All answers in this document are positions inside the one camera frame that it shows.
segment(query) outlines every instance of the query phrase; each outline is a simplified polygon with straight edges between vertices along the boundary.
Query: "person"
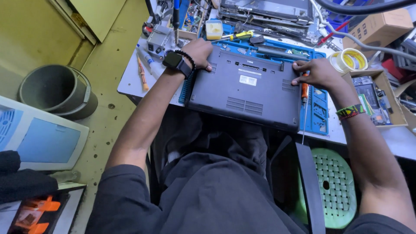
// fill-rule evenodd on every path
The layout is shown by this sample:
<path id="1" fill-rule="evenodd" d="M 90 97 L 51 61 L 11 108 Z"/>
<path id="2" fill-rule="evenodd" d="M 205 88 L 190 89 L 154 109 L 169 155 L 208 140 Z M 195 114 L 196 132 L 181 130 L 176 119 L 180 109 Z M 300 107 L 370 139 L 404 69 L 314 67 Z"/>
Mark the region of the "person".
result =
<path id="1" fill-rule="evenodd" d="M 197 39 L 185 45 L 198 69 L 213 46 Z M 327 59 L 293 63 L 310 71 L 292 85 L 325 89 L 337 110 L 359 104 Z M 264 177 L 261 127 L 168 107 L 185 76 L 166 69 L 121 130 L 98 185 L 86 233 L 304 233 L 279 209 Z M 416 218 L 404 175 L 366 114 L 341 121 L 362 200 L 345 233 L 414 233 Z M 146 186 L 146 154 L 153 143 L 158 206 Z"/>

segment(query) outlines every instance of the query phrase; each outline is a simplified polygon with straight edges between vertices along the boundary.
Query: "stool hole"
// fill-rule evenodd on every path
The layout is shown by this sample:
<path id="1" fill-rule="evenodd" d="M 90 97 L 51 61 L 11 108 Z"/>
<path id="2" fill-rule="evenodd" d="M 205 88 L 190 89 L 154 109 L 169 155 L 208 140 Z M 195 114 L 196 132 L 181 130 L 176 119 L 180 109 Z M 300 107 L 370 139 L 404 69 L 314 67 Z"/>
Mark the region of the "stool hole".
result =
<path id="1" fill-rule="evenodd" d="M 322 183 L 324 189 L 328 190 L 329 189 L 329 182 L 324 180 L 324 182 Z"/>

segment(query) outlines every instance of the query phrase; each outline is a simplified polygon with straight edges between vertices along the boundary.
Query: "dell laptop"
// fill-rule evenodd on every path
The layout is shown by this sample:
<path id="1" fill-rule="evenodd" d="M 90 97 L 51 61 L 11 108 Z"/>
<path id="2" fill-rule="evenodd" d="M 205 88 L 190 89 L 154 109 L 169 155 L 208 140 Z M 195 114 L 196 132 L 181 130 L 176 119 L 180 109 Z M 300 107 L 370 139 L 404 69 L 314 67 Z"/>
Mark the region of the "dell laptop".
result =
<path id="1" fill-rule="evenodd" d="M 186 107 L 261 124 L 299 131 L 301 90 L 288 62 L 273 62 L 214 46 L 208 61 L 212 71 L 199 70 Z"/>

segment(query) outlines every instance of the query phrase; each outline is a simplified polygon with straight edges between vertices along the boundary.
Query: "black t-shirt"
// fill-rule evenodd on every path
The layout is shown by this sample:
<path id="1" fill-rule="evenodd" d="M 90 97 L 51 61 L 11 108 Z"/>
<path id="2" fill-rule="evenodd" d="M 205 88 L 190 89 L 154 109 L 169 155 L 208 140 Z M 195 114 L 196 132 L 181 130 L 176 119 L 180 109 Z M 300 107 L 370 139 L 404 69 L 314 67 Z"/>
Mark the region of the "black t-shirt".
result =
<path id="1" fill-rule="evenodd" d="M 85 233 L 303 233 L 274 204 L 267 181 L 234 160 L 195 152 L 168 166 L 159 206 L 150 202 L 141 168 L 107 169 Z M 345 233 L 414 234 L 379 214 L 360 216 Z"/>

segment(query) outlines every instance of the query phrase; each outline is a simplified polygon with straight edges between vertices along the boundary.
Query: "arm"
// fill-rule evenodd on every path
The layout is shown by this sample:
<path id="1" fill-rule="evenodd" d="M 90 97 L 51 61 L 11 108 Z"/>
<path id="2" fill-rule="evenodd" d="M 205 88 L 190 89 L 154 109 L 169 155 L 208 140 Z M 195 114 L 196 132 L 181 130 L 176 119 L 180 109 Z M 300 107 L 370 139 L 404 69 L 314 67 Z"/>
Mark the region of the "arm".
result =
<path id="1" fill-rule="evenodd" d="M 297 61 L 298 72 L 310 70 L 305 82 L 328 90 L 337 110 L 360 101 L 327 59 Z M 362 191 L 360 213 L 376 213 L 393 218 L 416 231 L 416 218 L 404 175 L 384 138 L 366 114 L 341 121 L 355 179 Z"/>
<path id="2" fill-rule="evenodd" d="M 206 60 L 212 52 L 210 42 L 200 38 L 188 43 L 182 50 L 194 59 L 197 68 L 208 71 L 212 69 Z M 188 59 L 185 58 L 185 62 L 192 67 Z M 159 130 L 170 100 L 184 78 L 180 71 L 165 70 L 121 130 L 111 150 L 106 169 L 120 164 L 131 164 L 144 170 L 147 149 Z"/>

